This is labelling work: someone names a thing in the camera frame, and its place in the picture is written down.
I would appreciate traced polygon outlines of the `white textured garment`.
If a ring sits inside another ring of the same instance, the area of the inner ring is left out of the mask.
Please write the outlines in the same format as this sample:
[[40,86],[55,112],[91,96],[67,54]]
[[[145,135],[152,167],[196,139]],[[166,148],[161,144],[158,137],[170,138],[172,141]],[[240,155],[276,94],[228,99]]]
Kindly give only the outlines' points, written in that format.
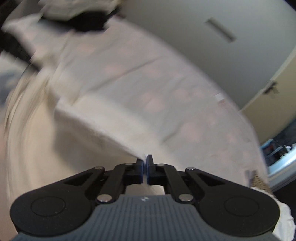
[[160,46],[143,33],[112,22],[106,33],[77,33],[28,16],[4,25],[34,51],[38,73],[26,70],[6,103],[5,209],[22,194],[85,170],[97,161],[78,135],[78,102],[92,87],[120,80],[160,59]]

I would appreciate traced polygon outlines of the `grey wall plate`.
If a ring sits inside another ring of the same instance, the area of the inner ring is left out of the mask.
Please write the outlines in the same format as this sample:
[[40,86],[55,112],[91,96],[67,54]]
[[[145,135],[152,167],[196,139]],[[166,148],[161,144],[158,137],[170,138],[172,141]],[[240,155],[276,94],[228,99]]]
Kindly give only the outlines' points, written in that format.
[[209,18],[205,21],[205,24],[210,26],[214,29],[219,35],[224,37],[228,42],[234,42],[237,37],[224,25],[222,25],[218,20],[215,18]]

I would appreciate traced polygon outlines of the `beige bedroom door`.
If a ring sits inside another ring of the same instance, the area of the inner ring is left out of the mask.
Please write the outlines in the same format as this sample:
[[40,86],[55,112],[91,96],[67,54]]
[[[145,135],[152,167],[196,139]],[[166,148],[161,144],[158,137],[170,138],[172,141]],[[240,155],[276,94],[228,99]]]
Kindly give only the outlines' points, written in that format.
[[279,134],[295,119],[295,49],[241,112],[260,144]]

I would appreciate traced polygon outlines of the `brown striped garment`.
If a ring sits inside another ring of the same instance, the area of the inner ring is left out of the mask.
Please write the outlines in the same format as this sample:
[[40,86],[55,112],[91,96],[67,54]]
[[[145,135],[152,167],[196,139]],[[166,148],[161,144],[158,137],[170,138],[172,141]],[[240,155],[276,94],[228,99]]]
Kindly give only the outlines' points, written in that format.
[[250,187],[254,190],[270,195],[271,197],[275,197],[270,186],[264,182],[264,180],[259,176],[257,171],[252,172],[252,177],[250,179]]

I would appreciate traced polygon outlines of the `grey pink-dotted bedsheet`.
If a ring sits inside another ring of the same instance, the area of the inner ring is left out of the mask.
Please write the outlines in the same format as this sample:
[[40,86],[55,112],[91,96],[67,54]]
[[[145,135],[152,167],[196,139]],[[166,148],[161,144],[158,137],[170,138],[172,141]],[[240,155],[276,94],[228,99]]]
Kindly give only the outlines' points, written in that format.
[[102,32],[70,30],[60,67],[89,121],[158,162],[248,185],[268,180],[251,124],[200,69],[158,37],[112,18]]

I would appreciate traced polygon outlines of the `black folded garment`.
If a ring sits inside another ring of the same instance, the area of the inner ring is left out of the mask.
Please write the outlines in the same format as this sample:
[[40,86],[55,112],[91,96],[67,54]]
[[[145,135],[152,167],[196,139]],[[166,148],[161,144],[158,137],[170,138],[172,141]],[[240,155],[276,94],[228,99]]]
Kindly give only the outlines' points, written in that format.
[[103,13],[102,11],[94,12],[88,11],[83,12],[77,16],[72,17],[70,20],[58,20],[53,17],[42,16],[42,20],[46,20],[56,25],[63,26],[67,29],[73,29],[78,32],[89,32],[89,31],[103,31],[107,21],[117,14],[120,7],[117,6],[111,13]]

